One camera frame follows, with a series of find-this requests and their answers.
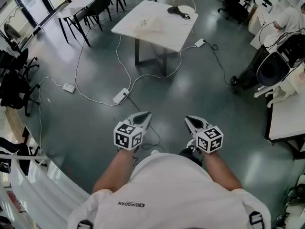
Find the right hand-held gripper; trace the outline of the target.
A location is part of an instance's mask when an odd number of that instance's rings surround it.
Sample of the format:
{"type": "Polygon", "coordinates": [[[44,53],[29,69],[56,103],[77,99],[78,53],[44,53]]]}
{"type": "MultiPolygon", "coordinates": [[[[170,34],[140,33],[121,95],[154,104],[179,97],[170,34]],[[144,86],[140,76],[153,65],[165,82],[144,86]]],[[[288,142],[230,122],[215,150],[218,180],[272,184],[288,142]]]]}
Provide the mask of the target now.
{"type": "Polygon", "coordinates": [[[212,127],[204,118],[194,115],[186,116],[184,121],[189,133],[194,135],[194,138],[189,141],[188,145],[193,145],[195,149],[200,149],[207,154],[222,147],[224,135],[217,126],[212,127]],[[198,128],[208,129],[197,133],[198,128]]]}

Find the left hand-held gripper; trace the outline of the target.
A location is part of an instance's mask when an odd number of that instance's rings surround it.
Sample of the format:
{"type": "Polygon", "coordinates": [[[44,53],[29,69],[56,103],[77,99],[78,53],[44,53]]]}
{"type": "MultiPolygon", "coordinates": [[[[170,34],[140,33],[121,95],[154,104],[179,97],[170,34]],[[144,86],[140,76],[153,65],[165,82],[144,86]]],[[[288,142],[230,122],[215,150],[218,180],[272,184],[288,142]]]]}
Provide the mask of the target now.
{"type": "Polygon", "coordinates": [[[151,112],[144,111],[130,115],[120,121],[113,130],[113,142],[118,148],[133,150],[142,144],[143,136],[152,119],[151,112]]]}

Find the beige cloth bag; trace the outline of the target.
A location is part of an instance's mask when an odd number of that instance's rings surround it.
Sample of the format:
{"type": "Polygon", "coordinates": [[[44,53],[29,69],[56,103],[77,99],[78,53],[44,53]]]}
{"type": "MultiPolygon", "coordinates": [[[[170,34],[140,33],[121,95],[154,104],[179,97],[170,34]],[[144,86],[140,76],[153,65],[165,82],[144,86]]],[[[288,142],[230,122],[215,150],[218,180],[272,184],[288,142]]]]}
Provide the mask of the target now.
{"type": "Polygon", "coordinates": [[[162,32],[163,23],[160,17],[152,17],[149,19],[143,19],[134,28],[134,35],[141,37],[146,34],[162,32]]]}

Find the black hair dryer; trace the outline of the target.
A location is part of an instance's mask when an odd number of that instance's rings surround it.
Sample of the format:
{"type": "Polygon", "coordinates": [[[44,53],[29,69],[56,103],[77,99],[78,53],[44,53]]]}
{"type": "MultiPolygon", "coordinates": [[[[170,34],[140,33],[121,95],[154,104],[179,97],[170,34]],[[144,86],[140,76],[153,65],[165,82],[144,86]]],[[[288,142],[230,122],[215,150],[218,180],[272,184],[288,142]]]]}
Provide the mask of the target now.
{"type": "Polygon", "coordinates": [[[185,19],[185,20],[189,20],[189,19],[190,19],[190,15],[187,14],[187,13],[181,12],[178,6],[169,7],[169,8],[167,9],[167,12],[168,12],[169,14],[176,14],[176,15],[179,15],[179,16],[181,16],[181,17],[182,17],[183,19],[185,19]]]}

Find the person's right forearm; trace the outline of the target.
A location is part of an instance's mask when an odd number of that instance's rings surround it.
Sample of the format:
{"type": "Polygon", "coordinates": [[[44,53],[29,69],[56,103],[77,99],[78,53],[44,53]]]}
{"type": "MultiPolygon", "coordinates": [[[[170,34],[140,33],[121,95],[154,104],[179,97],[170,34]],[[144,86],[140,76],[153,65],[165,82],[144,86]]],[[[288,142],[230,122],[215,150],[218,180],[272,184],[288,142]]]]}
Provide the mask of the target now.
{"type": "Polygon", "coordinates": [[[235,189],[242,189],[242,184],[226,165],[217,151],[205,154],[204,160],[209,176],[215,183],[218,183],[223,188],[233,191],[235,189]]]}

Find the person's left forearm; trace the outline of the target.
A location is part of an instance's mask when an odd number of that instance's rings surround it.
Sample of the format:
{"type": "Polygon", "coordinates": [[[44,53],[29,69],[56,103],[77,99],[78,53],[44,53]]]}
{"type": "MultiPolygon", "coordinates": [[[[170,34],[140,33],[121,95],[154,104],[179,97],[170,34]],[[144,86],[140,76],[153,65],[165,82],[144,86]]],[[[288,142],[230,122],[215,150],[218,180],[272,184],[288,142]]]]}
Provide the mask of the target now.
{"type": "Polygon", "coordinates": [[[106,189],[114,193],[127,184],[133,171],[133,154],[133,150],[120,149],[95,183],[92,192],[106,189]]]}

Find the person's white shirt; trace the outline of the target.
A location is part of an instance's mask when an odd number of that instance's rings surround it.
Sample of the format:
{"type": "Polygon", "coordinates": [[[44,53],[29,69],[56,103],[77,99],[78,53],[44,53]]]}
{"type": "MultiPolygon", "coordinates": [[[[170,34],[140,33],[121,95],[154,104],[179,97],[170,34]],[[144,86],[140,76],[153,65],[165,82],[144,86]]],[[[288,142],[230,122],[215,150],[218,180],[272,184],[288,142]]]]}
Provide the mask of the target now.
{"type": "Polygon", "coordinates": [[[140,162],[118,191],[90,195],[67,228],[87,219],[93,229],[248,229],[253,211],[271,229],[268,208],[252,194],[223,188],[183,156],[158,153],[140,162]]]}

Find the small white power adapter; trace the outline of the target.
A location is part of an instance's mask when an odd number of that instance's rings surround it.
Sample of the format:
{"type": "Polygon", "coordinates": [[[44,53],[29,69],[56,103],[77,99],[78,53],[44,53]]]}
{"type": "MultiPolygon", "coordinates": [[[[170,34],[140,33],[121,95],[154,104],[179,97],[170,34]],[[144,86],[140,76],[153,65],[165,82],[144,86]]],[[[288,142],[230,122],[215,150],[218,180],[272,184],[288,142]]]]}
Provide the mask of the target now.
{"type": "Polygon", "coordinates": [[[75,91],[75,86],[74,86],[74,82],[70,81],[70,82],[67,82],[63,85],[63,90],[69,92],[69,93],[74,93],[75,91]]]}

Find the white carved furniture piece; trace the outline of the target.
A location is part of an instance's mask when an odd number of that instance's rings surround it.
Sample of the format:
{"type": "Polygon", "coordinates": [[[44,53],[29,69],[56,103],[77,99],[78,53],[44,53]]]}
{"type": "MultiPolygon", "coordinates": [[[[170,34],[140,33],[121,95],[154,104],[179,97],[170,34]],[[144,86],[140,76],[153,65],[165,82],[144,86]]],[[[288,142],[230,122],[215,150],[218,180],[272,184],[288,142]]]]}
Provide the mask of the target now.
{"type": "Polygon", "coordinates": [[[254,93],[254,98],[258,98],[261,95],[264,95],[265,98],[272,96],[272,100],[267,103],[267,108],[271,108],[272,105],[284,101],[286,98],[297,92],[298,87],[295,87],[288,80],[284,80],[273,86],[261,86],[257,89],[257,92],[254,93]]]}

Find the white marble table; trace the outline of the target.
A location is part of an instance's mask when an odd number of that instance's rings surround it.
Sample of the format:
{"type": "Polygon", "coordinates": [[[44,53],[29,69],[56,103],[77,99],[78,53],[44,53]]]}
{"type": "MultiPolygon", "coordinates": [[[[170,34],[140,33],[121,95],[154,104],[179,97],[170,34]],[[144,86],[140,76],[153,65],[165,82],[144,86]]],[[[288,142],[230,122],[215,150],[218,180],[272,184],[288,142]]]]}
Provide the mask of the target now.
{"type": "Polygon", "coordinates": [[[127,36],[134,39],[134,62],[135,66],[141,67],[149,62],[156,62],[161,68],[164,78],[167,74],[167,58],[182,52],[182,47],[193,29],[198,14],[190,13],[190,19],[185,20],[176,14],[169,14],[167,9],[170,5],[144,0],[124,16],[113,28],[115,34],[127,36]],[[146,34],[138,37],[134,35],[134,28],[143,19],[160,17],[163,23],[163,31],[146,34]],[[155,58],[139,60],[140,42],[147,42],[150,45],[162,48],[162,54],[155,58]]]}

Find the white office desk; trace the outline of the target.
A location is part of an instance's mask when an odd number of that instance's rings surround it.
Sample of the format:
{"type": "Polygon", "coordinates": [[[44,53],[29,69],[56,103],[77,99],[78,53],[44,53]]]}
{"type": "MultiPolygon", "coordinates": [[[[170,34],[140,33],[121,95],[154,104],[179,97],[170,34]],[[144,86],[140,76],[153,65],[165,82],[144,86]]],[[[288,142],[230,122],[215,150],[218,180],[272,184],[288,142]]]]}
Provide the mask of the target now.
{"type": "Polygon", "coordinates": [[[273,21],[275,17],[282,13],[287,6],[283,4],[276,4],[273,8],[266,2],[259,2],[253,4],[248,9],[250,20],[248,22],[248,30],[254,35],[250,45],[258,49],[264,42],[267,35],[275,32],[273,21]]]}

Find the dark dining chair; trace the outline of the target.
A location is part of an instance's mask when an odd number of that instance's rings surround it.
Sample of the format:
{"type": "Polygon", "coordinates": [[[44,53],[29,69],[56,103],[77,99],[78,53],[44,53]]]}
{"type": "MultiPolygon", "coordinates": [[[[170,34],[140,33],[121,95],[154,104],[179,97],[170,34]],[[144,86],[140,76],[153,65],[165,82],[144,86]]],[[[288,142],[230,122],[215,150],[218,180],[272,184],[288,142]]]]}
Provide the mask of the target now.
{"type": "Polygon", "coordinates": [[[109,6],[110,0],[94,0],[91,5],[85,10],[86,17],[93,17],[95,22],[99,25],[101,31],[102,27],[100,24],[99,14],[102,13],[104,10],[107,10],[109,19],[112,21],[109,6]]]}

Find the black office chair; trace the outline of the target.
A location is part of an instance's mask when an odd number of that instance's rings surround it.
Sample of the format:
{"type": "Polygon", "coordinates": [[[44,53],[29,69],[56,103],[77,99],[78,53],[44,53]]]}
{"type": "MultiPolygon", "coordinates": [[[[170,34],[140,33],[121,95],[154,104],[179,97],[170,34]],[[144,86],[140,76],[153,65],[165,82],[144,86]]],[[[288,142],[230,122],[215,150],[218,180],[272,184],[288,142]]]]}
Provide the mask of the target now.
{"type": "MultiPolygon", "coordinates": [[[[38,151],[40,150],[40,146],[37,146],[35,153],[32,153],[32,147],[28,147],[26,143],[19,143],[14,144],[7,139],[0,137],[0,147],[6,149],[10,153],[17,154],[18,156],[36,156],[38,151]]],[[[5,153],[3,151],[0,151],[0,154],[2,155],[10,155],[9,153],[5,153]]],[[[0,158],[0,166],[4,165],[10,166],[11,160],[8,160],[7,158],[0,158]]],[[[29,160],[19,160],[20,167],[26,167],[30,165],[29,160]]]]}
{"type": "Polygon", "coordinates": [[[38,63],[33,64],[33,61],[37,61],[37,57],[33,57],[30,62],[28,62],[29,50],[26,48],[23,50],[19,56],[15,57],[10,55],[4,50],[0,50],[0,78],[4,77],[7,72],[16,73],[21,79],[29,79],[29,70],[33,67],[39,67],[38,63]]]}
{"type": "Polygon", "coordinates": [[[36,88],[40,89],[40,85],[36,84],[34,87],[30,87],[29,82],[21,79],[17,74],[6,73],[0,84],[0,106],[17,110],[24,107],[25,115],[29,117],[28,101],[40,105],[39,102],[31,99],[31,94],[36,88]]]}
{"type": "Polygon", "coordinates": [[[248,1],[249,0],[223,0],[224,7],[219,8],[217,12],[220,13],[220,11],[224,11],[227,13],[227,16],[225,17],[226,20],[234,18],[237,20],[238,24],[241,24],[247,19],[249,14],[246,8],[248,1]]]}

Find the wooden bench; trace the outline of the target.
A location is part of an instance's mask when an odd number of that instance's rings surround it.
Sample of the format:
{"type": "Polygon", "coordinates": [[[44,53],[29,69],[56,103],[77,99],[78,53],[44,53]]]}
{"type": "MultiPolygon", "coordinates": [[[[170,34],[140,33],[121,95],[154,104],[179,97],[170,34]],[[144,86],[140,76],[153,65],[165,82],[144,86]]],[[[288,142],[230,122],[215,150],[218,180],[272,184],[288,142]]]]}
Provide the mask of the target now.
{"type": "Polygon", "coordinates": [[[5,115],[18,143],[27,143],[29,132],[18,116],[17,111],[13,108],[7,107],[5,115]]]}

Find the long white table black legs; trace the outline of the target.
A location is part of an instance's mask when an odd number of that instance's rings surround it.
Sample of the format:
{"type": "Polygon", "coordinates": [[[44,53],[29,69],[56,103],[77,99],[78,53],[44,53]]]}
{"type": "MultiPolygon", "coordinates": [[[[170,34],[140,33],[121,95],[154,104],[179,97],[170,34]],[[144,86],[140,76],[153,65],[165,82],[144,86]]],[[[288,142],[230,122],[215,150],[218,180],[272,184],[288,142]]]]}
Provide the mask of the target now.
{"type": "MultiPolygon", "coordinates": [[[[58,21],[66,41],[68,41],[68,39],[62,24],[63,21],[67,22],[69,26],[71,25],[74,26],[76,30],[79,33],[81,33],[87,45],[90,46],[87,36],[85,35],[85,32],[83,31],[80,25],[80,21],[87,18],[85,15],[86,13],[85,10],[91,5],[93,1],[94,0],[74,0],[71,3],[67,3],[66,7],[64,7],[62,10],[60,10],[57,13],[58,21]]],[[[116,0],[117,8],[120,7],[122,10],[125,10],[124,9],[125,6],[126,6],[125,0],[116,0]]]]}

